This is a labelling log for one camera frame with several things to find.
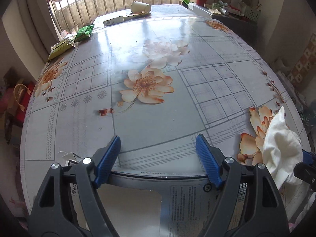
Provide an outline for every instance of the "rag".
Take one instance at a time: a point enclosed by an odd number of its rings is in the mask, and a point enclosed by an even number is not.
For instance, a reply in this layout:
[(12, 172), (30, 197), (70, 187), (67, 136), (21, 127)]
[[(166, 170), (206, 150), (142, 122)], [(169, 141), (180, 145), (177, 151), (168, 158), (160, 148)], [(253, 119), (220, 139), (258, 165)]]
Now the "rag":
[(303, 161), (299, 136), (285, 123), (284, 107), (274, 116), (268, 127), (263, 144), (263, 163), (269, 170), (278, 189), (284, 182), (301, 184), (293, 174), (295, 165)]

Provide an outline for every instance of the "yellow package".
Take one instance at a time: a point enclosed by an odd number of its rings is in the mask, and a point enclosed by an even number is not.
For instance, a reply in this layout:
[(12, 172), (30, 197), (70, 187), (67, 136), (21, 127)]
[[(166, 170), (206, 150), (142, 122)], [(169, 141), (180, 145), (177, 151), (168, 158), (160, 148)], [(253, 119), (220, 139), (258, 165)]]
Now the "yellow package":
[(51, 49), (51, 53), (49, 54), (48, 61), (63, 54), (66, 50), (71, 47), (74, 47), (74, 40), (76, 34), (67, 35), (65, 39), (60, 41), (59, 43), (54, 44)]

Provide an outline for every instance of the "green package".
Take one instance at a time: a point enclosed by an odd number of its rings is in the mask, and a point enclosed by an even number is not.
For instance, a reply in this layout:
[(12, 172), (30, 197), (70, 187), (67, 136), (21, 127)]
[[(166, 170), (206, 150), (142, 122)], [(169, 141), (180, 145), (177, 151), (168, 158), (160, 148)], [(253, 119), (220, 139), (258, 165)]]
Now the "green package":
[(94, 24), (82, 27), (78, 30), (78, 33), (75, 37), (75, 42), (80, 42), (84, 39), (87, 39), (91, 36), (91, 32), (94, 28)]

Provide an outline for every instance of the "screw head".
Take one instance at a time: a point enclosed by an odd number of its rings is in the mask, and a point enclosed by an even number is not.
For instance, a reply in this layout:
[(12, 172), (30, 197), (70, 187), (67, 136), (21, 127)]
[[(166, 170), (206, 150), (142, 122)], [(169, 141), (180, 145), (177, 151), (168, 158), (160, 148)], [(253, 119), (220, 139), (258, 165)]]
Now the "screw head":
[(225, 158), (225, 162), (228, 164), (232, 164), (234, 162), (234, 159), (232, 157)]
[(59, 164), (58, 163), (54, 163), (52, 164), (51, 168), (52, 169), (57, 169), (59, 167)]
[(84, 158), (82, 162), (83, 164), (89, 164), (91, 162), (91, 158)]
[(263, 163), (258, 163), (258, 168), (264, 169), (264, 168), (265, 168), (265, 164), (263, 164)]

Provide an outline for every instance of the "plastic basket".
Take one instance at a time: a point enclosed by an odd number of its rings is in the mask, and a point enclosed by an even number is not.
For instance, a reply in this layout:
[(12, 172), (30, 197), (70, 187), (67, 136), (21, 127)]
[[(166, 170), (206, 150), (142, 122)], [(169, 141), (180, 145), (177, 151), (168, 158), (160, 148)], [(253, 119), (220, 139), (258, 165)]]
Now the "plastic basket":
[(250, 6), (246, 6), (244, 10), (244, 16), (250, 20), (258, 22), (261, 11), (254, 10)]

